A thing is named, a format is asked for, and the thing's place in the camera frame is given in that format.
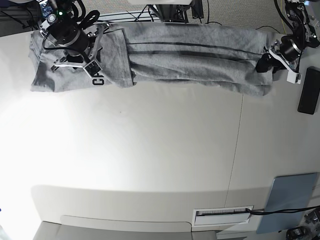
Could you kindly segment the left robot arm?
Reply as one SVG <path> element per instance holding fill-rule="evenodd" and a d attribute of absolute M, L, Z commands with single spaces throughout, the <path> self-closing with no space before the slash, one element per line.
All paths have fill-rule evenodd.
<path fill-rule="evenodd" d="M 289 67 L 294 73 L 298 73 L 305 49 L 315 49 L 320 46 L 316 29 L 311 24 L 303 0 L 286 0 L 284 12 L 282 12 L 277 0 L 274 1 L 274 6 L 291 33 L 282 36 L 280 40 L 271 45 L 267 53 L 267 60 L 273 72 Z"/>

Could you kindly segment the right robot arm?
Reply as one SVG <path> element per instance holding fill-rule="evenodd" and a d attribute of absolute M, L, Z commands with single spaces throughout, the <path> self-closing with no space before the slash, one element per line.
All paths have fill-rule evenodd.
<path fill-rule="evenodd" d="M 181 79 L 191 73 L 235 71 L 275 73 L 283 68 L 266 48 L 267 36 L 257 30 L 184 23 L 104 22 L 100 12 L 86 12 L 72 0 L 40 2 L 45 18 L 41 32 L 50 51 L 64 57 L 51 67 L 82 69 L 91 78 L 115 64 L 129 76 Z"/>

